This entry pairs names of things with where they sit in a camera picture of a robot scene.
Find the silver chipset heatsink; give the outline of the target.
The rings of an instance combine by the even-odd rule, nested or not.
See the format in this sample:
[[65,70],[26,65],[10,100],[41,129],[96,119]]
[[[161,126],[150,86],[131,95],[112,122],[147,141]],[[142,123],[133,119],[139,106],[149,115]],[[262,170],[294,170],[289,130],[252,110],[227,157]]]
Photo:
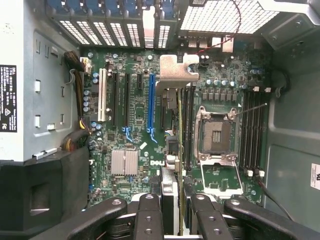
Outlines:
[[138,174],[138,160],[139,152],[137,150],[112,150],[111,174],[114,176],[136,176]]

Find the black plastic fan shroud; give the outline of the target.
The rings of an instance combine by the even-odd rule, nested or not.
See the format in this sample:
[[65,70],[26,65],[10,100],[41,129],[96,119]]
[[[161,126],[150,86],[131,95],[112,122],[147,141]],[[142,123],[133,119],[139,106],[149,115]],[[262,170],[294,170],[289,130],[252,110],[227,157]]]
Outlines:
[[27,240],[88,202],[89,149],[25,162],[0,161],[0,240]]

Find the green motherboard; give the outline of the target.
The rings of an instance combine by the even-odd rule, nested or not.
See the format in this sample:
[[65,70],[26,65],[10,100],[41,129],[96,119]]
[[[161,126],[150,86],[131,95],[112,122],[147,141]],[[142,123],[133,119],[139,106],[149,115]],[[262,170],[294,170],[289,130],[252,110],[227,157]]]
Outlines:
[[[166,167],[169,155],[178,151],[177,112],[162,103],[162,97],[155,94],[153,142],[147,132],[149,76],[155,74],[160,79],[160,57],[158,50],[115,50],[89,48],[84,51],[82,62],[89,69],[84,78],[83,123],[91,131],[88,140],[90,151],[90,201],[99,203],[109,197],[121,197],[130,201],[135,194],[148,192],[152,183]],[[189,98],[190,87],[196,86],[195,113],[200,106],[215,113],[226,113],[232,107],[237,113],[244,110],[245,92],[254,94],[253,107],[268,103],[270,99],[270,64],[272,53],[265,49],[241,47],[232,53],[221,51],[207,52],[199,57],[198,64],[188,66],[190,72],[197,72],[199,79],[190,82],[187,104],[187,164],[189,148]],[[107,70],[106,121],[98,121],[99,71]],[[113,73],[118,73],[117,124],[113,127]],[[129,122],[124,127],[125,74],[130,74]],[[143,75],[142,90],[137,89],[137,74]],[[165,129],[160,128],[161,106],[166,107]],[[242,188],[241,197],[259,206],[263,205],[263,191],[258,181],[265,177],[265,143],[267,140],[268,106],[252,110],[251,170],[248,170],[248,112],[246,138],[246,174],[243,172],[244,127],[243,114],[237,116],[235,130],[235,161]],[[191,131],[191,170],[183,170],[183,178],[189,177],[197,193],[204,193],[201,166],[192,167]],[[138,174],[120,176],[111,174],[112,150],[138,151]],[[204,166],[205,186],[225,192],[237,189],[236,171],[232,167]]]

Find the black RAM slot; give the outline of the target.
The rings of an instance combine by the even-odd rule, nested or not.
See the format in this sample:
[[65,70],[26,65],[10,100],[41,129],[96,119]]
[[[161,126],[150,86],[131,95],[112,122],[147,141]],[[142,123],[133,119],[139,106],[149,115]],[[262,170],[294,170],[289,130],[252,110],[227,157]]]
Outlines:
[[191,143],[192,143],[192,114],[193,114],[193,86],[190,87],[189,92],[189,121],[188,121],[188,153],[187,153],[187,169],[191,170]]
[[[250,101],[249,101],[249,108],[254,106],[254,94],[250,91],[249,92],[249,97],[250,97]],[[248,112],[248,153],[247,153],[247,169],[251,170],[251,143],[252,143],[252,121],[253,121],[253,117],[252,117],[252,111],[250,110]]]
[[[250,96],[249,96],[249,92],[246,91],[245,92],[245,105],[244,105],[244,109],[243,110],[248,110],[249,109],[249,100],[250,100]],[[247,173],[247,168],[246,168],[246,148],[247,148],[247,130],[248,130],[248,117],[247,117],[247,113],[244,112],[243,113],[243,163],[242,163],[242,168],[243,168],[243,173],[246,174]]]
[[192,86],[192,167],[195,166],[195,150],[194,150],[194,144],[195,144],[195,118],[196,118],[196,113],[195,113],[195,97],[196,97],[196,86]]
[[185,88],[181,90],[181,109],[182,109],[182,169],[185,169]]
[[188,170],[188,167],[187,167],[187,149],[188,149],[188,141],[187,141],[187,128],[188,128],[188,117],[187,117],[187,113],[188,113],[188,93],[189,93],[189,90],[187,87],[184,88],[184,93],[185,93],[185,96],[184,96],[184,100],[185,100],[185,110],[184,110],[184,113],[185,113],[185,117],[184,117],[184,120],[185,120],[185,145],[184,145],[184,169],[187,171]]

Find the CPU socket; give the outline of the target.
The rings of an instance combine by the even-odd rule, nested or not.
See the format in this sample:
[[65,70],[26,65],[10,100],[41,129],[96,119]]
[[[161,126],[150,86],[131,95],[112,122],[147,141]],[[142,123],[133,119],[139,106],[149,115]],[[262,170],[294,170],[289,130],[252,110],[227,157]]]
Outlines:
[[193,153],[197,164],[234,166],[236,150],[237,110],[213,112],[199,107],[194,121]]

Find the silver socket locking lever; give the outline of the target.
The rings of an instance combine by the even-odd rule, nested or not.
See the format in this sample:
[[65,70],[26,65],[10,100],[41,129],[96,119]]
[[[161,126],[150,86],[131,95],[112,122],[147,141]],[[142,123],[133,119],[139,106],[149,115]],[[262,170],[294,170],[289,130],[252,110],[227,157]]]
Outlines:
[[244,113],[247,113],[247,112],[250,112],[250,111],[253,111],[253,110],[257,110],[257,109],[260,109],[260,108],[263,108],[263,107],[266,107],[266,106],[268,106],[268,103],[263,103],[263,104],[261,104],[261,105],[251,107],[251,108],[249,108],[249,109],[245,109],[245,110],[237,113],[236,115],[239,116],[239,115],[242,115],[242,114],[244,114]]

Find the white expansion slot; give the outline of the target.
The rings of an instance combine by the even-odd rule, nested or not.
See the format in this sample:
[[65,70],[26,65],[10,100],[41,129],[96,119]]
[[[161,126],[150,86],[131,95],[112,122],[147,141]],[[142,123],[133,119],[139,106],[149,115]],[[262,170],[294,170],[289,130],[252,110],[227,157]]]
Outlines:
[[107,108],[107,70],[105,68],[99,69],[99,90],[98,90],[98,116],[99,122],[106,121]]

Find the blue expansion slot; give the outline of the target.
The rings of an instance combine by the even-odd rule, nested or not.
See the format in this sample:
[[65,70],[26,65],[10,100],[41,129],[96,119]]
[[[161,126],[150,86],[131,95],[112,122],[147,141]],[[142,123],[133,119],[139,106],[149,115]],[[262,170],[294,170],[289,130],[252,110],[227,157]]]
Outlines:
[[154,115],[155,115],[155,101],[156,101],[156,75],[151,73],[149,75],[148,85],[148,114],[147,114],[147,132],[149,133],[150,139],[156,144],[158,141],[155,139],[155,128],[154,128]]

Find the open black PC case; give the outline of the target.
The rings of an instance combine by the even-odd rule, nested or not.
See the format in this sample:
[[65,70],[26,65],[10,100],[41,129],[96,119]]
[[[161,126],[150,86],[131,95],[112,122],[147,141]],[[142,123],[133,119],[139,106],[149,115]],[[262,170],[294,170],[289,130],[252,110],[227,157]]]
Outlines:
[[[320,240],[320,0],[45,0],[46,15],[74,43],[63,54],[75,87],[77,126],[60,142],[59,151],[87,147],[91,130],[84,125],[83,96],[89,69],[86,49],[153,50],[176,55],[248,47],[269,50],[268,101],[263,192],[260,207],[312,230]],[[138,209],[143,194],[131,200],[108,197],[87,204],[76,215],[26,240],[66,240],[66,222],[110,198],[126,201],[127,213]],[[203,240],[186,226],[174,234],[174,196],[160,194],[163,240]],[[132,240],[134,222],[116,223],[96,240]]]

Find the grey power supply unit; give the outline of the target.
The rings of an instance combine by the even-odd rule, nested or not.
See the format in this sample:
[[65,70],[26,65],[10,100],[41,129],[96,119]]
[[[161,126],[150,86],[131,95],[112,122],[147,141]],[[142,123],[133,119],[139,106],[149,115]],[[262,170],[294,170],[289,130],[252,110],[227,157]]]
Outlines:
[[0,161],[53,154],[77,127],[64,61],[76,46],[46,11],[46,0],[0,0]]

